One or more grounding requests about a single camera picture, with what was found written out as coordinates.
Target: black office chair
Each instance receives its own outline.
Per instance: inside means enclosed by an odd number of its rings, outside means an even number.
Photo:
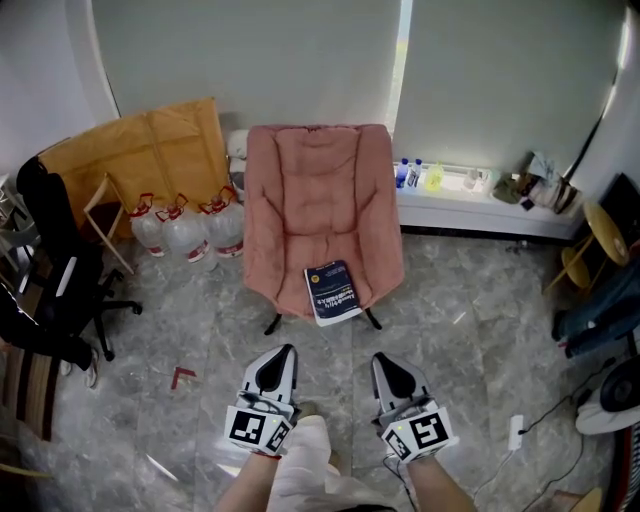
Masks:
[[[18,192],[40,232],[41,246],[53,266],[46,279],[34,276],[32,281],[43,287],[35,320],[47,329],[79,336],[93,319],[104,357],[112,361],[114,354],[107,345],[102,312],[131,308],[142,313],[142,306],[133,301],[105,302],[113,297],[113,281],[124,276],[112,270],[99,284],[104,265],[102,247],[92,245],[80,236],[69,197],[62,178],[48,173],[37,157],[25,163],[16,180]]]

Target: yellow bottle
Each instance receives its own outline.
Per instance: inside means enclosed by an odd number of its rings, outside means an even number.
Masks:
[[[442,178],[444,178],[444,168],[440,165],[440,162],[435,165],[430,165],[427,169],[426,179],[424,180],[425,188],[429,192],[437,192],[440,190]]]

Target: white sneaker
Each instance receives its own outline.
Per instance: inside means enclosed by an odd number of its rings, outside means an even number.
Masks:
[[[84,385],[88,388],[95,388],[98,383],[98,351],[95,348],[91,349],[91,366],[87,369],[84,376]]]
[[[66,377],[71,373],[71,363],[68,361],[60,361],[60,375]]]

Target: electrical cable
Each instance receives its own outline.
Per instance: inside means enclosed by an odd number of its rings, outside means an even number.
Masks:
[[[544,488],[542,489],[542,492],[540,492],[532,501],[530,501],[529,504],[522,509],[522,512],[527,512],[527,510],[529,510],[536,501],[538,501],[540,498],[542,498],[544,496],[544,494],[547,492],[547,489],[549,489],[549,486],[551,484],[559,482],[560,480],[562,480],[566,476],[569,476],[569,474],[574,469],[576,469],[576,466],[578,465],[578,462],[580,462],[580,459],[582,458],[583,454],[584,454],[584,435],[580,434],[580,454],[578,455],[578,458],[576,459],[576,461],[573,463],[573,466],[571,466],[571,468],[569,468],[569,471],[567,471],[561,477],[554,478],[553,480],[549,480],[546,483],[546,485],[544,486]]]
[[[398,459],[398,463],[396,464],[396,470],[395,471],[393,470],[393,468],[391,466],[387,466],[387,459],[389,459],[391,457],[393,457],[392,454],[385,455],[384,459],[382,459],[382,465],[385,468],[387,468],[389,471],[391,471],[391,474],[393,474],[393,476],[395,476],[396,478],[398,478],[402,482],[402,485],[404,487],[404,492],[407,493],[407,497],[409,498],[409,502],[411,503],[411,507],[413,508],[414,512],[418,512],[418,508],[416,507],[416,504],[413,502],[413,498],[411,497],[411,491],[409,490],[409,487],[407,486],[407,483],[405,482],[404,478],[400,474],[400,459]]]
[[[560,405],[562,405],[565,401],[567,400],[572,400],[574,395],[585,385],[587,384],[593,377],[596,377],[597,375],[600,375],[603,371],[605,371],[607,368],[609,368],[610,366],[612,366],[614,363],[616,362],[615,358],[611,357],[609,359],[607,359],[604,364],[602,365],[602,368],[600,368],[600,370],[598,370],[597,372],[592,372],[584,381],[582,381],[580,383],[579,386],[577,386],[570,394],[564,396],[558,403],[556,403],[551,409],[549,409],[547,412],[545,412],[539,419],[537,419],[536,421],[534,421],[531,425],[529,425],[528,428],[526,429],[522,429],[518,431],[518,434],[520,435],[525,435],[527,433],[529,433],[536,425],[538,425],[540,422],[542,422],[547,416],[549,416],[552,412],[554,412],[558,407],[560,407]],[[557,478],[555,480],[551,480],[549,481],[545,487],[544,490],[542,491],[542,493],[540,493],[536,499],[534,501],[532,501],[531,503],[529,503],[529,505],[527,505],[527,507],[522,511],[522,512],[526,512],[526,510],[528,510],[536,501],[538,501],[538,499],[540,499],[540,497],[547,492],[547,489],[549,488],[549,486],[554,483],[554,482],[558,482],[560,480],[562,480],[564,477],[566,477],[569,473],[571,473],[575,467],[578,465],[578,462],[580,461],[580,459],[582,458],[582,454],[584,451],[584,436],[582,436],[582,434],[580,434],[581,437],[581,448],[580,448],[580,455],[578,456],[578,459],[576,460],[576,462],[574,463],[573,466],[571,466],[571,469],[569,469],[569,471],[567,471],[564,475],[562,475],[560,478]],[[492,478],[490,478],[489,480],[487,480],[485,483],[483,483],[480,487],[478,487],[478,489],[476,490],[476,492],[473,493],[473,503],[475,505],[475,501],[476,498],[478,496],[478,494],[480,493],[480,491],[482,489],[484,489],[487,485],[489,485],[490,483],[494,482],[496,480],[496,478],[498,478],[498,475],[500,474],[500,471],[502,470],[502,468],[505,466],[505,464],[507,462],[509,462],[509,460],[511,459],[512,455],[515,452],[511,452],[509,455],[507,455],[507,457],[500,463],[500,466],[498,466],[497,471],[495,472],[495,474],[493,475]]]
[[[602,365],[602,368],[600,368],[600,370],[598,370],[597,372],[593,372],[591,373],[584,381],[582,381],[582,383],[575,388],[570,394],[564,396],[562,399],[560,399],[560,401],[558,403],[556,403],[551,409],[549,409],[547,412],[545,412],[539,419],[537,419],[536,421],[534,421],[531,425],[529,425],[527,428],[522,429],[522,430],[518,430],[518,434],[520,435],[524,435],[527,434],[528,432],[531,431],[531,429],[533,427],[535,427],[538,423],[540,423],[542,420],[544,420],[547,416],[549,416],[549,414],[551,414],[553,411],[555,411],[558,407],[560,407],[566,400],[572,400],[574,395],[580,390],[580,388],[582,388],[587,382],[589,382],[591,379],[593,379],[594,377],[596,377],[597,375],[600,375],[603,371],[605,371],[607,368],[609,368],[610,366],[612,366],[614,363],[616,362],[615,357],[610,357],[609,359],[607,359],[604,364]]]
[[[483,483],[480,487],[478,487],[478,489],[476,490],[476,492],[473,493],[473,504],[476,504],[476,497],[478,496],[478,494],[480,494],[480,491],[482,489],[484,489],[487,485],[489,485],[490,483],[492,483],[493,481],[495,481],[496,478],[498,478],[498,475],[500,474],[500,471],[502,470],[502,468],[504,467],[504,465],[509,462],[509,459],[511,459],[511,457],[513,457],[513,454],[516,453],[515,451],[510,452],[509,455],[507,455],[504,460],[500,463],[500,466],[498,466],[497,471],[495,472],[495,474],[493,475],[492,478],[490,478],[489,480],[487,480],[485,483]]]

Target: white shorts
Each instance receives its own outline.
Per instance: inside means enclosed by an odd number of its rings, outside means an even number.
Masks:
[[[267,512],[336,512],[389,500],[329,465],[331,444],[321,416],[301,419],[285,440]]]

